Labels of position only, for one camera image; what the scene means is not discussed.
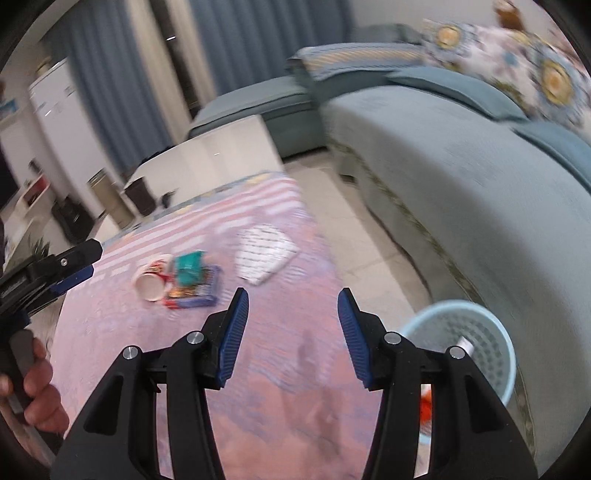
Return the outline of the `person's left hand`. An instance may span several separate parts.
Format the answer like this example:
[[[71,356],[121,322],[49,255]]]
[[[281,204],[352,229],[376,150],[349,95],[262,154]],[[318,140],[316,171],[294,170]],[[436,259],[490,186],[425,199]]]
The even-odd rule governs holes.
[[[58,389],[52,384],[53,368],[47,359],[45,347],[35,337],[32,338],[32,352],[34,364],[23,381],[24,391],[31,403],[22,416],[16,419],[16,424],[62,437],[68,430],[69,417]]]

